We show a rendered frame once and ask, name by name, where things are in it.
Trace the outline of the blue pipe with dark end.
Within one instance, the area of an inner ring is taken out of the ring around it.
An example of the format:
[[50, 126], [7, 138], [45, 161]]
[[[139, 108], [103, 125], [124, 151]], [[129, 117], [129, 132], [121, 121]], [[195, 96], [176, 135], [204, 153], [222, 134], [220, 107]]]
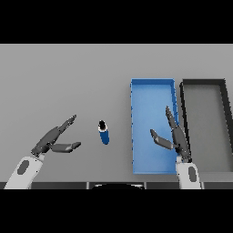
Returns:
[[100, 120], [98, 123], [98, 132], [100, 134], [100, 138], [104, 145], [109, 143], [109, 134], [106, 122], [104, 120]]

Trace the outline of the dark grey bin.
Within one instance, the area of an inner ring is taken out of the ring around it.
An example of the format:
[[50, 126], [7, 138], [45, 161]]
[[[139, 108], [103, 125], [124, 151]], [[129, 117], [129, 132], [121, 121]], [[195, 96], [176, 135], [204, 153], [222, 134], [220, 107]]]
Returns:
[[233, 172], [233, 118], [225, 79], [179, 85], [189, 150], [201, 173]]

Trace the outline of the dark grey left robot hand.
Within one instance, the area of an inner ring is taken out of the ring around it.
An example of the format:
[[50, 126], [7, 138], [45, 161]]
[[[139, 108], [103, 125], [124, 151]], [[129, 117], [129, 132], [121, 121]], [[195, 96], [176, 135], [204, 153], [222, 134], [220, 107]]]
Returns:
[[60, 127], [54, 127], [49, 130], [31, 150], [31, 153], [39, 157], [41, 154], [45, 154], [47, 151], [52, 150], [56, 153], [70, 153], [74, 149], [78, 148], [81, 143], [75, 142], [73, 144], [57, 144], [58, 138], [71, 126], [76, 119], [76, 115], [71, 116]]

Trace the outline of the blue bin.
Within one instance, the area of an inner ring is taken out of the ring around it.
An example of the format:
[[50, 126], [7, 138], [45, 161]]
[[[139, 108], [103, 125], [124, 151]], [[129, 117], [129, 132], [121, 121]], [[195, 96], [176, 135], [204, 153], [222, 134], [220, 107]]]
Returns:
[[179, 124], [175, 80], [132, 78], [130, 88], [133, 173], [175, 174], [176, 151], [156, 145], [150, 133], [154, 129], [160, 137], [172, 141], [166, 106]]

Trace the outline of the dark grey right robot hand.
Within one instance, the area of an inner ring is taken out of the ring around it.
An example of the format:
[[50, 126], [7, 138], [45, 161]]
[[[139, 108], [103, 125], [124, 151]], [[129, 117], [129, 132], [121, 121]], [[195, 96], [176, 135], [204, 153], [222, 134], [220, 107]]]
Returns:
[[166, 149], [172, 150], [175, 149], [177, 154], [181, 156], [181, 161], [185, 163], [191, 163], [192, 158], [189, 152], [187, 139], [184, 131], [181, 127], [176, 123], [175, 118], [173, 117], [170, 109], [166, 106], [166, 116], [168, 124], [171, 128], [171, 134], [173, 141], [169, 141], [163, 137], [160, 137], [154, 129], [150, 130], [150, 134], [154, 140], [154, 142]]

